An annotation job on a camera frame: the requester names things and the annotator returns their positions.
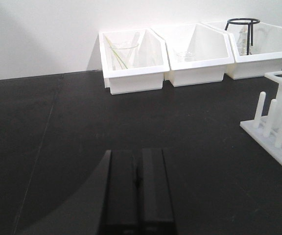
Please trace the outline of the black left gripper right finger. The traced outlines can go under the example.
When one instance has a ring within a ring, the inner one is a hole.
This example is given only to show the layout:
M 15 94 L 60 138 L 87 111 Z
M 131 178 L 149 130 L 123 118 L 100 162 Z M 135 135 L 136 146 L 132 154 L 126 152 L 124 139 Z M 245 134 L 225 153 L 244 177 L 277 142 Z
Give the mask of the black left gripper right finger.
M 160 148 L 142 150 L 138 174 L 141 234 L 175 235 L 165 160 Z

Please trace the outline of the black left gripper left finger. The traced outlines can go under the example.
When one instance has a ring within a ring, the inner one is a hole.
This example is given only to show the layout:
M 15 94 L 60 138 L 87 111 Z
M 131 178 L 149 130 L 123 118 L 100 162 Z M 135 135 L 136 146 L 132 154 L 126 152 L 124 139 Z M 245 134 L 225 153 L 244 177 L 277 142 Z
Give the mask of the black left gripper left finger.
M 130 150 L 112 150 L 100 235 L 137 235 L 136 169 Z

